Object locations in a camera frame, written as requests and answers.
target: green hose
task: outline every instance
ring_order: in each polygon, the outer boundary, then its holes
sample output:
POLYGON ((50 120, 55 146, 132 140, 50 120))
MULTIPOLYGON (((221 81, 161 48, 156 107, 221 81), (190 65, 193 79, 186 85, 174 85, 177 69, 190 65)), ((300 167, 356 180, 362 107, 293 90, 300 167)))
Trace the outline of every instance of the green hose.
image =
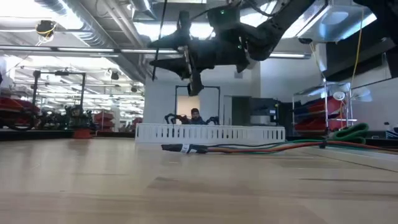
POLYGON ((368 129, 368 124, 360 123, 347 129, 335 132, 334 135, 331 137, 331 140, 365 144, 365 137, 368 129))

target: yellow cable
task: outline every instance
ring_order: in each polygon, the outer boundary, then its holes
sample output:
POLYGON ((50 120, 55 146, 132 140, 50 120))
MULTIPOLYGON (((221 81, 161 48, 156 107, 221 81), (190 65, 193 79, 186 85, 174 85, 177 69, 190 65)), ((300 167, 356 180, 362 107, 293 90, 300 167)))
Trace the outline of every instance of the yellow cable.
POLYGON ((51 31, 53 31, 53 30, 56 28, 57 24, 58 24, 58 23, 55 23, 54 26, 53 26, 50 30, 47 30, 47 31, 44 31, 44 32, 39 32, 39 31, 37 31, 37 26, 36 26, 36 32, 37 32, 38 34, 48 34, 48 33, 50 33, 51 31))
POLYGON ((352 89, 353 88, 353 82, 354 82, 354 78, 355 78, 355 73, 356 73, 356 67, 358 66, 358 62, 359 62, 359 52, 361 50, 361 41, 362 41, 362 24, 363 24, 363 19, 364 19, 364 13, 365 13, 365 9, 362 8, 362 19, 361 19, 361 28, 359 29, 359 39, 358 39, 358 46, 356 49, 356 59, 355 59, 355 65, 354 65, 354 72, 353 72, 353 77, 351 79, 351 83, 349 85, 349 87, 352 89))

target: lamp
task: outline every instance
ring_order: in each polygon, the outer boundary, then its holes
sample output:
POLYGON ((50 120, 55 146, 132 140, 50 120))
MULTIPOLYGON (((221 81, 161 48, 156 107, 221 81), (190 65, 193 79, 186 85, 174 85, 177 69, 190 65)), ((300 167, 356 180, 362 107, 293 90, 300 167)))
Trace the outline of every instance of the lamp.
POLYGON ((112 79, 112 80, 119 80, 119 74, 118 74, 118 72, 112 72, 111 79, 112 79))

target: metal shelf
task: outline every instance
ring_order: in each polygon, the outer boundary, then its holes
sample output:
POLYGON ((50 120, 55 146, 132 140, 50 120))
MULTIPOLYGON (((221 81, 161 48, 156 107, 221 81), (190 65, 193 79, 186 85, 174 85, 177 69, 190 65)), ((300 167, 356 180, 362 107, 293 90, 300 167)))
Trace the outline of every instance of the metal shelf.
POLYGON ((294 115, 294 116, 295 116, 295 117, 302 117, 302 116, 310 116, 310 115, 323 114, 323 113, 325 113, 325 110, 323 110, 323 111, 318 111, 318 112, 311 112, 311 113, 298 114, 298 115, 294 115))
POLYGON ((318 86, 314 86, 314 87, 308 88, 306 90, 302 90, 302 91, 300 91, 298 93, 294 93, 294 96, 313 96, 313 95, 316 95, 318 92, 321 93, 321 92, 324 92, 324 91, 328 91, 332 87, 341 87, 341 86, 344 86, 344 85, 347 85, 347 84, 349 84, 349 83, 347 83, 347 82, 343 82, 343 83, 340 83, 340 82, 325 82, 324 84, 321 84, 321 85, 318 85, 318 86))
POLYGON ((346 100, 347 100, 346 109, 345 109, 346 119, 329 118, 330 114, 328 111, 328 97, 331 96, 330 90, 332 88, 339 88, 339 87, 342 87, 345 85, 349 85, 349 83, 347 83, 347 82, 326 82, 326 80, 324 80, 321 85, 311 87, 306 90, 303 90, 303 91, 293 94, 293 97, 292 97, 292 105, 293 105, 293 108, 292 108, 293 122, 292 122, 292 124, 293 124, 293 126, 295 124, 295 118, 302 118, 302 117, 316 115, 316 114, 322 114, 322 113, 325 114, 323 117, 325 119, 325 124, 326 124, 327 129, 329 128, 329 121, 345 121, 347 123, 347 126, 354 125, 354 122, 357 120, 353 119, 353 106, 352 106, 352 102, 351 102, 352 92, 351 92, 350 86, 348 86, 348 91, 345 91, 346 100), (298 114, 298 115, 294 114, 295 110, 305 107, 305 106, 300 106, 298 108, 294 108, 295 96, 313 96, 313 95, 318 95, 318 94, 322 94, 322 93, 326 93, 326 96, 324 99, 325 100, 325 109, 323 111, 304 113, 304 114, 298 114))

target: man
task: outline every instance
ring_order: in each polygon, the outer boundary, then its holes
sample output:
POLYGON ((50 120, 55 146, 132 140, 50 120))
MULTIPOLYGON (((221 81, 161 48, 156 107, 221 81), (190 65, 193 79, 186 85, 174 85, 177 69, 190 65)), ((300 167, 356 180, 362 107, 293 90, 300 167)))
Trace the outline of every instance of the man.
POLYGON ((189 124, 206 124, 201 118, 198 108, 192 108, 191 121, 189 124))

